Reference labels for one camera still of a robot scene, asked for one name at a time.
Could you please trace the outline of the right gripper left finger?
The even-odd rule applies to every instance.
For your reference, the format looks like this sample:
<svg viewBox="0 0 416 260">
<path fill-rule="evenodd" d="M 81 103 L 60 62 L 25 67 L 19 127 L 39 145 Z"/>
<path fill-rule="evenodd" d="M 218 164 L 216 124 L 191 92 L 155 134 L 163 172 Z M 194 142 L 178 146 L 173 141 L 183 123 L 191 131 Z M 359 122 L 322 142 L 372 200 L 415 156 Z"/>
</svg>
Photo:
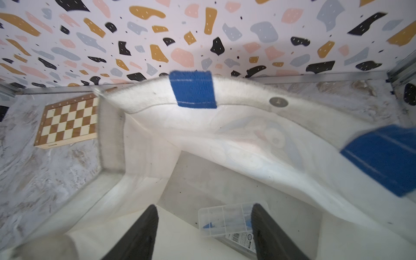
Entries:
<svg viewBox="0 0 416 260">
<path fill-rule="evenodd" d="M 151 260 L 159 223 L 155 205 L 150 205 L 102 260 Z"/>
</svg>

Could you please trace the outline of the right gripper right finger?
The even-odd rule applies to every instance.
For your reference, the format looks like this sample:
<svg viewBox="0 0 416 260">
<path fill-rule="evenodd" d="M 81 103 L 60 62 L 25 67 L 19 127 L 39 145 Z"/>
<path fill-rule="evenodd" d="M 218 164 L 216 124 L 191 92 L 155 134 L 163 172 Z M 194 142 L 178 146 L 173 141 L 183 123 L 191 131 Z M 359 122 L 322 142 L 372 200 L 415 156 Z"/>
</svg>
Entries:
<svg viewBox="0 0 416 260">
<path fill-rule="evenodd" d="M 251 226 L 259 260 L 307 260 L 309 258 L 261 204 L 253 205 Z"/>
</svg>

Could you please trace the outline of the white canvas bag blue handles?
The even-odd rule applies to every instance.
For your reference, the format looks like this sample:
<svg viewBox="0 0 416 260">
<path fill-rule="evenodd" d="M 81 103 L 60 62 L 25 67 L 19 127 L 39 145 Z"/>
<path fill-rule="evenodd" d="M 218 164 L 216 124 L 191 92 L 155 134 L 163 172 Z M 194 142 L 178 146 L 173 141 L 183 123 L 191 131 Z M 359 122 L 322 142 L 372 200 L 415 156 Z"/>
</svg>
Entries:
<svg viewBox="0 0 416 260">
<path fill-rule="evenodd" d="M 416 130 L 209 72 L 99 99 L 101 172 L 3 260 L 101 260 L 150 206 L 152 260 L 246 256 L 198 210 L 261 204 L 308 260 L 416 257 Z"/>
</svg>

